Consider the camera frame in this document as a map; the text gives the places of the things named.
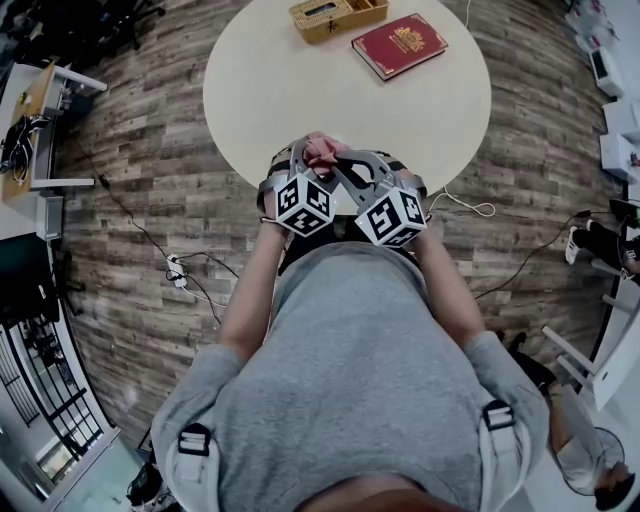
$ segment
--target strap buckle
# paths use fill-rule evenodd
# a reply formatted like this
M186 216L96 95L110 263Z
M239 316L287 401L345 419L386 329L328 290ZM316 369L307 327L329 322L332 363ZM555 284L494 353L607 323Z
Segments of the strap buckle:
M200 423L193 423L182 429L178 439L178 452L186 455L209 456L211 432Z
M489 403L482 411L482 417L489 432L513 427L516 424L511 407L502 400Z

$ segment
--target round white table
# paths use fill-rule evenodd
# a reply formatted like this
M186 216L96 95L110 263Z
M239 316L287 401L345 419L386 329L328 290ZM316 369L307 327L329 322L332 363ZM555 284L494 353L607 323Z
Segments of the round white table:
M390 2L383 23L417 12L449 48L383 82L351 47L383 23L310 45L289 15L295 3L253 0L211 52L205 115L236 172L257 187L280 149L319 130L356 149L391 153L429 194L455 178L478 150L491 111L489 73L464 24L437 0Z

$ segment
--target wooden box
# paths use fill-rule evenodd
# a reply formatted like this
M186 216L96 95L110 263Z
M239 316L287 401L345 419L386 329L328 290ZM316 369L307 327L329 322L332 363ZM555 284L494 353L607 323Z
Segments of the wooden box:
M289 9L294 24L310 44L384 21L389 0L307 0Z

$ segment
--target book cover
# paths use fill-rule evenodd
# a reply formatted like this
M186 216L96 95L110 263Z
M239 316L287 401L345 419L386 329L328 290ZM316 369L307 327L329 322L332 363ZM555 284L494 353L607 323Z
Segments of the book cover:
M419 14L387 23L351 43L383 80L440 55L448 46Z

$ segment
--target gray t-shirt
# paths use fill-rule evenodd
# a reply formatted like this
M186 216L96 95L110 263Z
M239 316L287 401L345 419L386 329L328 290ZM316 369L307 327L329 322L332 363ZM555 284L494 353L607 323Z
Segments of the gray t-shirt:
M547 406L495 334L463 353L433 319L408 260L332 244L284 273L269 335L244 367L224 347L200 351L158 412L152 439L164 471L180 429L213 407L227 512L291 512L370 473L403 475L477 510L483 387L529 427L533 466L546 444Z

